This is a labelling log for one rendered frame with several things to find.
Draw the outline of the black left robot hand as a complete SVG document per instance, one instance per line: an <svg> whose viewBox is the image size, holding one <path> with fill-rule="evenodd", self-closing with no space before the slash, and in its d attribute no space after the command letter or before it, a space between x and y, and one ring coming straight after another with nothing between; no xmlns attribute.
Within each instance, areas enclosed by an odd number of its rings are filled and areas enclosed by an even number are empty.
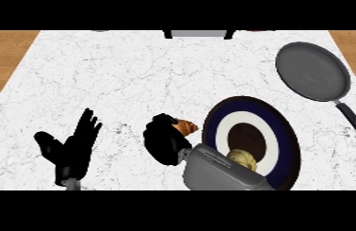
<svg viewBox="0 0 356 231"><path fill-rule="evenodd" d="M44 131L34 134L41 156L55 164L55 184L61 187L65 187L65 181L69 178L81 182L86 176L92 148L102 126L93 110L87 108L83 111L74 134L67 138L65 143L61 143Z"/></svg>

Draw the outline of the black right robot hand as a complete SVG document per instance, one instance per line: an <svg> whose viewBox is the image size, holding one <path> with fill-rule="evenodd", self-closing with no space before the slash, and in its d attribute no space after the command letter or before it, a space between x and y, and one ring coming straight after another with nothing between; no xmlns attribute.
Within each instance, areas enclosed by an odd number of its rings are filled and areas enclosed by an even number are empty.
<svg viewBox="0 0 356 231"><path fill-rule="evenodd" d="M179 121L165 113L154 116L143 131L145 147L163 165L179 165L179 151L191 149L192 144L174 128Z"/></svg>

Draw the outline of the brown croissant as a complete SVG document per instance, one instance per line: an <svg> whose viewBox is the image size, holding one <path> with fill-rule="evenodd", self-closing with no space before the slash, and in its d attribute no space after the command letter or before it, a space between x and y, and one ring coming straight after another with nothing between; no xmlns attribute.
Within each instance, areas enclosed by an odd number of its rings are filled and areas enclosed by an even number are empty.
<svg viewBox="0 0 356 231"><path fill-rule="evenodd" d="M177 129L183 136L189 136L198 131L198 126L186 120L177 120L177 123L173 124L173 127Z"/></svg>

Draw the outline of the dark blue and white plate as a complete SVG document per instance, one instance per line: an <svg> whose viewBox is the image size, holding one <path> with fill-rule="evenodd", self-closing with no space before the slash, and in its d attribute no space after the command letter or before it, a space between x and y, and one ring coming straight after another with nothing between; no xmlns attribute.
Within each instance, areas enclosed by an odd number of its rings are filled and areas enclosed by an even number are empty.
<svg viewBox="0 0 356 231"><path fill-rule="evenodd" d="M269 103L248 96L226 98L205 117L202 143L225 156L233 149L248 151L270 186L293 188L300 170L297 134Z"/></svg>

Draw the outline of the grey frying pan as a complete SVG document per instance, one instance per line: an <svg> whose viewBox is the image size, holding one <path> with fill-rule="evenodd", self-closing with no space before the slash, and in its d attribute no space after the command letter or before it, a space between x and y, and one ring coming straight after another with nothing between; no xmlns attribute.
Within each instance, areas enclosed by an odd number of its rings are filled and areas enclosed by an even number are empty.
<svg viewBox="0 0 356 231"><path fill-rule="evenodd" d="M340 101L350 91L350 74L338 57L319 45L295 41L278 50L275 68L288 88L313 101L332 102L356 129L356 113Z"/></svg>

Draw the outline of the pale yellow pastry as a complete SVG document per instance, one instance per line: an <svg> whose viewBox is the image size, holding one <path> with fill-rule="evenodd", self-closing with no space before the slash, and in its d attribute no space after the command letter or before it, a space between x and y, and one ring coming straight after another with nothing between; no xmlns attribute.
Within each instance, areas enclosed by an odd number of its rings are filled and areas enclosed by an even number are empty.
<svg viewBox="0 0 356 231"><path fill-rule="evenodd" d="M253 157L253 154L241 149L233 149L229 151L226 157L241 164L245 168L248 168L251 171L256 171L257 165L256 165L256 159Z"/></svg>

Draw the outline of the grey and black appliance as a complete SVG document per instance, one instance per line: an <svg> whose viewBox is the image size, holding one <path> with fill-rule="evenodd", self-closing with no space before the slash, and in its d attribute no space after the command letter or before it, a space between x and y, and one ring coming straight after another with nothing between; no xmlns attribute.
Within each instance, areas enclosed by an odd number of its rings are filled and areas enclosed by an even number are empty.
<svg viewBox="0 0 356 231"><path fill-rule="evenodd" d="M217 37L225 40L232 39L233 30L164 30L164 38L171 39L177 37Z"/></svg>

